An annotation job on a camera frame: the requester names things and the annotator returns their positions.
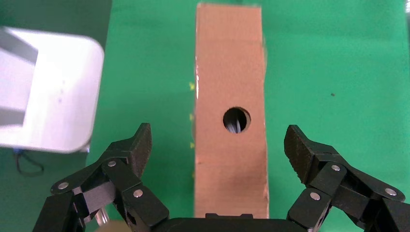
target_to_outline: hole in cardboard box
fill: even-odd
[[[241,133],[250,124],[249,113],[241,107],[233,107],[223,115],[223,124],[231,133]]]

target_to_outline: cardboard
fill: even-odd
[[[268,218],[260,7],[199,4],[195,53],[195,216]],[[249,114],[241,133],[224,125],[232,107]]]

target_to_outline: black cable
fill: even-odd
[[[21,170],[20,168],[20,158],[23,157],[24,159],[26,159],[28,162],[30,162],[32,165],[37,166],[40,168],[39,171],[36,172],[26,172]],[[20,173],[23,176],[27,176],[27,177],[35,177],[35,176],[39,176],[42,175],[44,173],[44,166],[42,164],[40,164],[39,162],[36,162],[35,160],[33,160],[32,158],[30,158],[26,152],[24,150],[21,149],[14,149],[14,158],[15,158],[15,165],[17,167],[17,171],[18,173]]]

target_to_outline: green mat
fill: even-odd
[[[262,6],[271,218],[285,218],[304,189],[283,152],[289,124],[410,196],[409,46],[403,1],[217,2]],[[131,137],[140,123],[150,122],[153,150],[143,181],[172,218],[193,215],[190,83],[196,4],[113,1],[87,161],[94,162],[110,142]],[[361,230],[333,209],[321,231]]]

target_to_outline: silver rivet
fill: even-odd
[[[314,199],[315,201],[320,200],[319,194],[317,194],[317,193],[315,193],[315,192],[311,192],[311,193],[310,193],[310,197],[311,197],[312,199]]]
[[[59,184],[59,189],[65,189],[66,187],[68,187],[67,182],[63,182],[63,183]]]
[[[114,167],[117,163],[115,161],[108,162],[108,167]]]
[[[394,191],[394,190],[391,189],[391,188],[386,188],[384,191],[386,191],[387,194],[392,195],[392,196],[396,196],[396,195],[397,195],[397,192]]]
[[[332,169],[335,171],[340,171],[340,167],[337,165],[332,165]]]
[[[138,198],[141,197],[143,194],[142,190],[137,189],[136,191],[134,191],[134,197]]]

